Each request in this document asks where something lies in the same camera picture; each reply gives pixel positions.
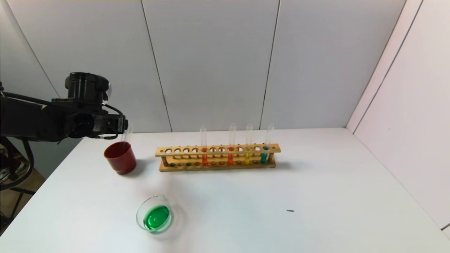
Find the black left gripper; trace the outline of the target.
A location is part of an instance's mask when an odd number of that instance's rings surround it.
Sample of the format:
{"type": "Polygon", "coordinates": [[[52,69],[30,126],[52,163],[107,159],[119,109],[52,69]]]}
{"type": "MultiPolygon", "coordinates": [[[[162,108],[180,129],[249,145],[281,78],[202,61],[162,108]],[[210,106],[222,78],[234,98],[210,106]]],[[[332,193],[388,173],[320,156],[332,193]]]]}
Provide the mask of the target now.
{"type": "Polygon", "coordinates": [[[128,129],[128,120],[125,117],[94,117],[95,134],[122,134],[128,129]]]}

